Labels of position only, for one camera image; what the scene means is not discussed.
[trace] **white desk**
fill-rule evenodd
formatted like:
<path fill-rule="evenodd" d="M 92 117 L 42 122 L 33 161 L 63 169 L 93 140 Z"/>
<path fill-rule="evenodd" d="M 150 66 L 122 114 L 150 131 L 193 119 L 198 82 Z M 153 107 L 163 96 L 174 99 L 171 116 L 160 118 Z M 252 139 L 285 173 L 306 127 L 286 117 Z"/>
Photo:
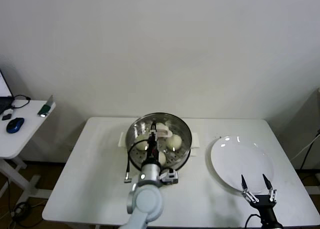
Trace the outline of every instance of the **white desk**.
<path fill-rule="evenodd" d="M 99 225 L 128 221 L 130 184 L 124 184 L 127 152 L 118 147 L 121 132 L 135 118 L 90 118 L 47 202 L 45 220 Z M 213 171 L 210 148 L 218 137 L 255 138 L 274 164 L 272 185 L 278 189 L 277 219 L 285 227 L 315 226 L 320 216 L 286 154 L 264 120 L 184 119 L 198 133 L 200 148 L 179 171 L 179 183 L 163 186 L 164 211 L 150 223 L 156 227 L 238 228 L 257 213 L 246 200 L 224 185 Z M 252 218 L 249 227 L 261 227 Z"/>
<path fill-rule="evenodd" d="M 19 107 L 26 102 L 26 100 L 15 100 L 13 104 Z M 24 190 L 18 203 L 26 201 L 29 197 L 49 198 L 51 194 L 51 190 L 35 188 L 35 185 L 40 179 L 39 175 L 34 175 L 30 181 L 27 181 L 18 173 L 20 168 L 26 168 L 27 165 L 17 156 L 48 117 L 40 117 L 37 115 L 45 103 L 46 101 L 43 100 L 31 100 L 28 105 L 15 109 L 11 120 L 14 118 L 24 118 L 24 123 L 20 130 L 13 134 L 9 134 L 6 131 L 10 120 L 1 120 L 2 114 L 0 115 L 0 172 L 8 177 L 10 182 L 13 181 Z M 16 169 L 12 168 L 4 159 L 12 159 L 17 164 Z M 0 196 L 2 196 L 7 187 L 8 184 L 6 183 L 0 190 Z"/>

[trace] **black cable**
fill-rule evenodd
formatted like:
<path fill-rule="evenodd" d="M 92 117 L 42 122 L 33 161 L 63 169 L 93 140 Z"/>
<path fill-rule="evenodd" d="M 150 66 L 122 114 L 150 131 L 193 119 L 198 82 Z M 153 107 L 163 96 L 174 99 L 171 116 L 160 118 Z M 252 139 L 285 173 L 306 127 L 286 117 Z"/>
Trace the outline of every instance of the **black cable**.
<path fill-rule="evenodd" d="M 261 218 L 258 214 L 251 214 L 251 215 L 248 217 L 248 219 L 246 220 L 246 222 L 245 222 L 244 229 L 247 229 L 248 222 L 249 222 L 249 220 L 250 220 L 252 217 Z"/>
<path fill-rule="evenodd" d="M 305 177 L 301 178 L 301 181 L 303 182 L 305 179 L 314 176 L 314 174 L 306 175 Z"/>
<path fill-rule="evenodd" d="M 17 213 L 16 210 L 17 210 L 17 209 L 21 209 L 21 210 L 22 210 L 21 206 L 22 206 L 22 205 L 27 205 L 27 207 L 29 208 L 29 210 L 25 210 L 24 212 L 30 213 L 32 207 L 30 206 L 30 204 L 29 204 L 28 202 L 24 201 L 24 202 L 20 202 L 19 204 L 17 204 L 17 205 L 13 208 L 13 210 L 11 210 L 11 206 L 10 206 L 10 183 L 9 183 L 9 178 L 6 178 L 6 180 L 7 180 L 7 182 L 8 182 L 8 208 L 9 208 L 9 212 L 10 212 L 10 216 L 11 216 L 12 220 L 13 220 L 15 223 L 17 223 L 17 224 L 18 224 L 20 227 L 22 227 L 22 228 L 33 228 L 33 227 L 37 226 L 38 224 L 40 224 L 40 223 L 43 221 L 43 219 L 41 219 L 40 221 L 38 221 L 37 223 L 35 223 L 35 224 L 33 224 L 33 225 L 22 225 L 22 224 L 20 224 L 20 220 L 21 220 L 21 221 L 24 220 L 24 219 L 28 216 L 28 214 L 27 214 L 27 215 L 21 214 L 21 215 L 19 215 L 19 216 L 17 217 L 17 216 L 16 216 L 16 213 Z"/>
<path fill-rule="evenodd" d="M 132 149 L 136 146 L 136 145 L 138 145 L 139 143 L 142 143 L 142 142 L 147 142 L 148 141 L 148 139 L 143 139 L 143 140 L 139 140 L 139 141 L 137 141 L 136 143 L 134 143 L 131 147 L 130 147 L 130 149 L 128 150 L 128 159 L 127 159 L 127 164 L 126 164 L 126 173 L 129 173 L 130 172 L 130 153 L 131 153 L 131 151 L 132 151 Z"/>
<path fill-rule="evenodd" d="M 315 135 L 314 138 L 316 138 L 316 137 L 319 136 L 319 135 L 320 135 L 320 131 L 318 131 L 318 133 Z M 305 156 L 304 156 L 304 159 L 303 159 L 303 162 L 302 162 L 302 164 L 301 164 L 301 166 L 300 166 L 300 170 L 304 167 L 305 162 L 306 162 L 306 159 L 307 159 L 307 157 L 308 157 L 308 154 L 309 154 L 309 152 L 310 152 L 310 150 L 311 150 L 311 148 L 312 148 L 312 146 L 313 146 L 314 143 L 315 143 L 315 141 L 310 144 L 309 149 L 308 149 L 308 151 L 306 152 L 306 154 L 305 154 Z"/>
<path fill-rule="evenodd" d="M 24 105 L 22 105 L 22 106 L 14 106 L 14 105 L 11 105 L 11 106 L 10 106 L 11 109 L 23 108 L 23 107 L 25 107 L 26 105 L 28 105 L 28 104 L 30 103 L 31 98 L 30 98 L 29 96 L 19 94 L 19 95 L 15 95 L 15 96 L 13 97 L 13 99 L 16 99 L 17 97 L 24 97 L 24 98 L 27 100 L 27 103 L 24 104 Z"/>

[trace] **cable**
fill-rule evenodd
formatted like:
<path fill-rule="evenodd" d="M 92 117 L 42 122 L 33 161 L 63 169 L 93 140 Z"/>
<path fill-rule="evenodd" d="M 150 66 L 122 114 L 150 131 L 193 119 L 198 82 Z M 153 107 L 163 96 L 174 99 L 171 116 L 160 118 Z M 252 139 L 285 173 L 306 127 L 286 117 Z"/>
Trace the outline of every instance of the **cable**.
<path fill-rule="evenodd" d="M 24 97 L 24 98 L 27 100 L 27 103 L 25 103 L 25 104 L 24 104 L 24 105 L 22 105 L 22 106 L 15 106 L 15 105 L 11 105 L 11 106 L 10 106 L 10 108 L 11 108 L 11 109 L 19 109 L 19 108 L 23 108 L 23 107 L 25 107 L 26 105 L 28 105 L 28 104 L 30 103 L 31 98 L 30 98 L 30 97 L 28 97 L 28 96 L 26 96 L 26 95 L 21 95 L 21 94 L 19 94 L 19 95 L 15 95 L 15 96 L 13 97 L 13 99 L 16 99 L 17 97 Z"/>
<path fill-rule="evenodd" d="M 10 213 L 10 211 L 7 211 L 5 214 L 3 214 L 1 217 L 0 217 L 0 220 L 2 219 L 2 218 L 4 218 L 6 215 L 8 215 Z"/>
<path fill-rule="evenodd" d="M 316 140 L 318 137 L 320 137 L 320 132 L 318 132 L 317 135 L 315 135 L 315 137 L 314 137 L 314 139 L 313 139 L 313 142 L 310 144 L 309 149 L 308 149 L 308 151 L 306 152 L 306 154 L 305 154 L 305 156 L 304 156 L 304 159 L 303 159 L 303 162 L 302 162 L 302 164 L 301 164 L 301 166 L 300 166 L 300 170 L 304 167 L 305 162 L 306 162 L 306 159 L 307 159 L 307 157 L 308 157 L 308 154 L 309 154 L 309 152 L 310 152 L 313 144 L 315 143 L 315 140 Z"/>
<path fill-rule="evenodd" d="M 290 162 L 292 162 L 294 159 L 296 159 L 305 149 L 307 149 L 311 144 L 313 144 L 315 142 L 315 140 L 317 140 L 319 137 L 320 137 L 320 134 L 318 133 L 317 136 L 308 145 L 306 145 L 304 148 L 302 148 L 301 151 L 299 151 L 297 155 L 295 155 L 294 157 L 292 157 L 290 159 Z"/>
<path fill-rule="evenodd" d="M 305 177 L 301 178 L 301 181 L 303 182 L 305 179 L 314 176 L 314 174 L 306 175 Z"/>
<path fill-rule="evenodd" d="M 36 225 L 40 224 L 43 219 L 41 219 L 40 221 L 38 221 L 37 223 L 33 224 L 33 225 L 22 225 L 20 222 L 25 220 L 28 215 L 31 213 L 32 208 L 34 207 L 38 207 L 38 206 L 43 206 L 41 205 L 43 203 L 43 201 L 41 203 L 38 203 L 36 205 L 34 205 L 33 207 L 27 202 L 20 202 L 18 203 L 13 210 L 11 210 L 11 206 L 10 206 L 10 183 L 9 183 L 9 178 L 6 179 L 7 183 L 8 183 L 8 213 L 14 213 L 14 216 L 11 215 L 12 221 L 15 222 L 16 224 L 18 224 L 20 227 L 22 228 L 33 228 Z"/>
<path fill-rule="evenodd" d="M 249 222 L 249 220 L 250 220 L 252 217 L 261 218 L 258 214 L 251 214 L 251 215 L 248 217 L 248 219 L 246 220 L 246 222 L 245 222 L 244 229 L 247 229 L 248 222 Z"/>
<path fill-rule="evenodd" d="M 128 160 L 127 160 L 127 164 L 126 164 L 126 173 L 129 173 L 130 172 L 130 159 L 131 159 L 131 157 L 130 157 L 130 152 L 132 151 L 132 149 L 136 146 L 136 145 L 138 145 L 139 143 L 142 143 L 142 142 L 147 142 L 148 141 L 148 139 L 143 139 L 143 140 L 139 140 L 139 141 L 137 141 L 136 143 L 134 143 L 131 147 L 130 147 L 130 149 L 128 150 Z"/>

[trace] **steamed bun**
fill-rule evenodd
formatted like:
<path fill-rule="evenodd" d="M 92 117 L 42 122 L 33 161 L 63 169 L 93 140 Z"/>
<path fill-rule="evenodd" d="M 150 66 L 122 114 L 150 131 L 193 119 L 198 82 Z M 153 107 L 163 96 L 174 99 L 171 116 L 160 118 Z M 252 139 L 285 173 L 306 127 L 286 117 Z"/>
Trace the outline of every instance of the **steamed bun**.
<path fill-rule="evenodd" d="M 181 148 L 182 139 L 179 135 L 173 134 L 171 137 L 166 139 L 166 147 L 171 151 L 177 151 Z"/>
<path fill-rule="evenodd" d="M 145 140 L 148 139 L 148 135 L 147 134 L 141 134 L 138 135 L 135 139 L 135 142 L 141 141 L 141 140 Z M 135 146 L 139 151 L 145 151 L 148 148 L 148 142 L 147 141 L 142 141 L 140 143 L 138 143 Z"/>

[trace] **white wall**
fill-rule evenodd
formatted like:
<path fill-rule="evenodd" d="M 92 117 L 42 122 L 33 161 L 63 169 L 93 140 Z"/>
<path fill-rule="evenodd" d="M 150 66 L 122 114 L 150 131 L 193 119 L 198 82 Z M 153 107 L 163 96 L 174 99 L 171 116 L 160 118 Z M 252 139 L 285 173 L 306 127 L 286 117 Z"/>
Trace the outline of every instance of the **white wall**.
<path fill-rule="evenodd" d="M 319 11 L 319 0 L 0 0 L 13 91 L 58 105 L 24 156 L 64 161 L 92 116 L 263 118 L 281 132 L 320 85 Z"/>

